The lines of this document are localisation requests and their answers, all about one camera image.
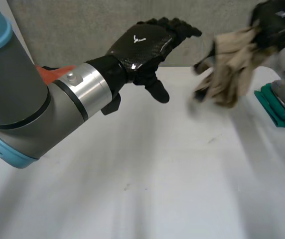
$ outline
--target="logo on robotic hand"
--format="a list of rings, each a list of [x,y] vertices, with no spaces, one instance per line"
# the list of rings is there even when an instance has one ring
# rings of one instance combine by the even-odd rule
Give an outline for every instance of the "logo on robotic hand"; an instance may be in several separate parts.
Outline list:
[[[285,17],[285,12],[284,11],[279,11],[279,12],[276,13],[276,15],[284,18]]]
[[[138,39],[138,38],[136,38],[136,35],[134,35],[134,43],[136,43],[136,42],[141,42],[141,41],[145,41],[145,40],[147,40],[147,39],[146,39],[146,38]]]

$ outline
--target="black band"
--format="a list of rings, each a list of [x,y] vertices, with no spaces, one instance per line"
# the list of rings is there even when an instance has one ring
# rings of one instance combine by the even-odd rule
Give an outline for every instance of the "black band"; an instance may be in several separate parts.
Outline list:
[[[45,112],[45,110],[49,106],[50,102],[51,102],[51,94],[49,92],[49,89],[47,88],[46,100],[45,100],[44,104],[34,114],[27,117],[26,119],[23,119],[19,122],[16,122],[16,123],[11,123],[11,124],[7,124],[7,125],[0,125],[0,129],[20,128],[20,127],[23,127],[24,125],[27,125],[27,124],[33,122],[34,120],[36,120],[38,117],[40,117]]]
[[[73,103],[77,107],[78,111],[81,113],[84,122],[86,120],[88,120],[87,111],[85,110],[85,107],[83,106],[81,101],[74,94],[74,92],[72,92],[72,90],[68,86],[66,86],[63,82],[61,82],[60,80],[55,80],[54,84],[57,85],[59,88],[61,88],[61,90],[63,90],[69,96],[69,98],[73,101]]]

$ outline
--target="white tabletop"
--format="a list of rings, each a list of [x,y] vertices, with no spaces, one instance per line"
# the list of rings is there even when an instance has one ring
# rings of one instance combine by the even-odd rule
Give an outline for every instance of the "white tabletop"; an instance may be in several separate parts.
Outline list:
[[[285,238],[285,129],[260,121],[253,91],[236,109],[193,112],[205,75],[157,74],[168,104],[126,85],[118,112],[97,113],[28,168],[0,159],[0,239]],[[259,68],[253,88],[276,77]]]

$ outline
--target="crumpled fabric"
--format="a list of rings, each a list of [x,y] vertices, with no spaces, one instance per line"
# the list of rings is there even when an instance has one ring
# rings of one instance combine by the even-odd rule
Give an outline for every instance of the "crumpled fabric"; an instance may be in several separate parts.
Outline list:
[[[248,92],[254,70],[275,53],[273,48],[259,49],[253,43],[256,34],[249,27],[215,37],[210,54],[194,66],[198,74],[214,67],[214,72],[195,89],[195,99],[203,102],[213,98],[227,108],[237,104],[239,96]]]

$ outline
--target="gray cylindrical arm segment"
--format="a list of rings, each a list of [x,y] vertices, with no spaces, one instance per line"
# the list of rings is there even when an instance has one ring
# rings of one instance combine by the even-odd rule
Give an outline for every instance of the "gray cylindrical arm segment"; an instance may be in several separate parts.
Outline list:
[[[19,122],[45,102],[48,89],[16,35],[0,49],[0,125]]]

